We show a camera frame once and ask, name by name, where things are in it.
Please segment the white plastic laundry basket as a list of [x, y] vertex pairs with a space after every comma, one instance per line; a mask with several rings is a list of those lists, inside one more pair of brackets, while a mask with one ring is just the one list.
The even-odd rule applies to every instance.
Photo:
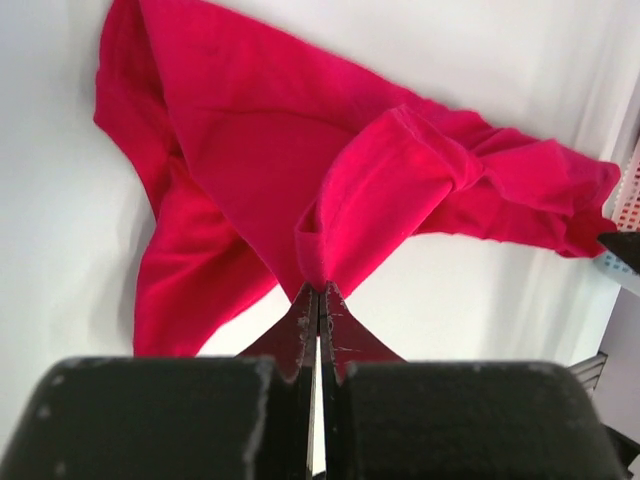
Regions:
[[[639, 231], [639, 145], [636, 145], [621, 181], [612, 219], [617, 231]], [[639, 273], [606, 249], [595, 261], [598, 268], [621, 287], [639, 296]]]

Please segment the aluminium frame rail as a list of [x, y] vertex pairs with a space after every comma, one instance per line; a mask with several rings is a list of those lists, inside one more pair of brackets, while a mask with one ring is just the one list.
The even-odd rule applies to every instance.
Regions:
[[596, 355], [569, 367], [569, 371], [576, 377], [589, 397], [595, 393], [607, 360], [606, 353], [598, 352]]

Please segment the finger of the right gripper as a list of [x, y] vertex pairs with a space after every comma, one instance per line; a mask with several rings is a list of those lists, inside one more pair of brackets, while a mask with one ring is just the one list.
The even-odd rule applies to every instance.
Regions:
[[625, 263], [634, 273], [640, 267], [640, 232], [616, 231], [602, 233], [598, 241], [608, 251]]

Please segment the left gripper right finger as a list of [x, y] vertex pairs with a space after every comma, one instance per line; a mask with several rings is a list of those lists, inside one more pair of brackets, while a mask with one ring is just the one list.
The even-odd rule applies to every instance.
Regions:
[[582, 383], [544, 361], [408, 362], [319, 301], [330, 479], [625, 479]]

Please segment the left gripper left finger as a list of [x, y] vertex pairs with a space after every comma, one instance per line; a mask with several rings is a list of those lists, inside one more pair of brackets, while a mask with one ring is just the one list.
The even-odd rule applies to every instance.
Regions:
[[318, 295], [234, 357], [76, 357], [34, 389], [5, 479], [308, 479]]

